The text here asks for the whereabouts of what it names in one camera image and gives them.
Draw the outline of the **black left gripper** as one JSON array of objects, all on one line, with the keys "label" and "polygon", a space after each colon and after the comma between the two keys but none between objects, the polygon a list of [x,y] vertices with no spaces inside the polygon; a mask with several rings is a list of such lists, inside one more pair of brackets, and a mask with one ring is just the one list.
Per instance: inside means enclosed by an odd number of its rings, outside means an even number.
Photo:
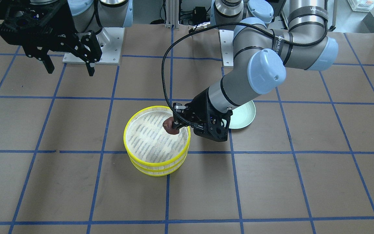
[{"label": "black left gripper", "polygon": [[209,89],[199,93],[190,103],[183,105],[178,102],[172,104],[173,119],[171,128],[179,130],[191,126],[197,136],[215,141],[228,140],[232,110],[225,113],[218,111],[210,102]]}]

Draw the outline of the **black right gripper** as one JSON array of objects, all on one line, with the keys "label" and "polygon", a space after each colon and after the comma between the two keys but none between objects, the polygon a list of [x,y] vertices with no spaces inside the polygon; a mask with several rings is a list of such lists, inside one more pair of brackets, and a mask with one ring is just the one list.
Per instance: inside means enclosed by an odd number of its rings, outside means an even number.
[{"label": "black right gripper", "polygon": [[72,52],[81,59],[89,76],[102,56],[95,31],[77,33],[66,0],[15,0],[0,25],[0,36],[10,45],[22,46],[30,58],[43,63],[52,74],[55,67],[49,50]]}]

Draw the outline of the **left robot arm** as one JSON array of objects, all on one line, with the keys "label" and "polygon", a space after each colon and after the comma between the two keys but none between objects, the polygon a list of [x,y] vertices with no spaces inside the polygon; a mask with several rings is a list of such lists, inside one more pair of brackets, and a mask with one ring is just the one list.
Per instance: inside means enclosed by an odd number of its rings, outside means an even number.
[{"label": "left robot arm", "polygon": [[265,0],[214,0],[210,29],[233,31],[233,70],[190,103],[169,105],[162,124],[169,134],[191,126],[203,138],[225,142],[231,118],[245,104],[281,85],[286,68],[325,71],[336,60],[338,43],[328,33],[326,0],[291,0],[289,28],[269,29],[273,8]]}]

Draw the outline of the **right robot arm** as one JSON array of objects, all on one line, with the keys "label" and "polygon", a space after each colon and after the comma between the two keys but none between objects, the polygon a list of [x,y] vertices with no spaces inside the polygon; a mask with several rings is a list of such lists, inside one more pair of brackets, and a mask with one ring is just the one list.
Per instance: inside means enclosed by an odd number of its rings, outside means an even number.
[{"label": "right robot arm", "polygon": [[15,0],[7,7],[0,36],[21,46],[29,58],[40,61],[52,74],[49,51],[65,52],[86,65],[117,64],[118,28],[133,23],[131,0]]}]

